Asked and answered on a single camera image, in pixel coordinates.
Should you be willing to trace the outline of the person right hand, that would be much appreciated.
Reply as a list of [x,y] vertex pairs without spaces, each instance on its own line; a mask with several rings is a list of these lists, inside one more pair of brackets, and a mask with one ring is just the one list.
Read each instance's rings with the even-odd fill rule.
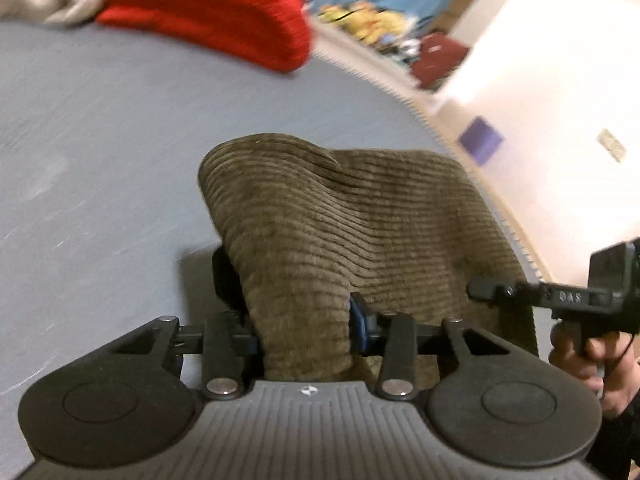
[[639,392],[639,362],[634,337],[607,333],[581,342],[575,323],[561,322],[551,331],[549,363],[600,392],[603,416],[616,418],[626,411]]

